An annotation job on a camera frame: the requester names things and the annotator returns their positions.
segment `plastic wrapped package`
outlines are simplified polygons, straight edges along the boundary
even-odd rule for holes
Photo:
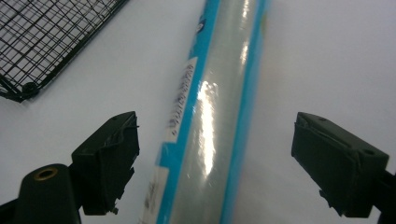
[[[267,5],[206,2],[140,223],[231,222]]]

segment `wire mesh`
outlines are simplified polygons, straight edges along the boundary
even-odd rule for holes
[[[126,1],[0,1],[0,95],[35,96]]]

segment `blue stripe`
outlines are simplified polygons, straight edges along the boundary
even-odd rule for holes
[[[191,83],[189,98],[184,111],[184,118],[181,121],[179,136],[175,144],[163,143],[160,157],[157,159],[158,165],[169,168],[169,176],[166,181],[163,200],[157,218],[157,223],[159,224],[168,223],[171,216],[177,189],[177,181],[190,132],[193,107],[196,104],[200,82],[204,75],[206,57],[209,52],[210,41],[212,39],[218,11],[219,0],[206,1],[204,13],[200,18],[200,22],[205,22],[205,27],[196,35],[194,39],[195,44],[190,53],[190,59],[198,57],[198,61]]]
[[[233,205],[238,188],[241,165],[244,158],[245,146],[248,139],[248,128],[253,110],[257,81],[260,74],[260,61],[262,55],[262,16],[266,12],[267,1],[258,0],[255,12],[247,67],[245,70],[244,87],[242,90],[241,104],[239,106],[238,121],[236,124],[235,138],[233,142],[233,155],[227,179],[227,188],[224,194],[220,223],[232,223]]]

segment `metal grid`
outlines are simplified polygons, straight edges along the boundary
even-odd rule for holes
[[[0,1],[0,95],[35,96],[126,1]]]

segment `white table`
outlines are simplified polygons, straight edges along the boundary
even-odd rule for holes
[[[34,169],[70,154],[107,119],[135,110],[141,154],[117,216],[136,223],[204,0],[129,2],[33,101],[0,99],[0,203]],[[234,223],[376,223],[337,216],[290,155],[298,111],[388,153],[396,171],[396,2],[273,0]]]

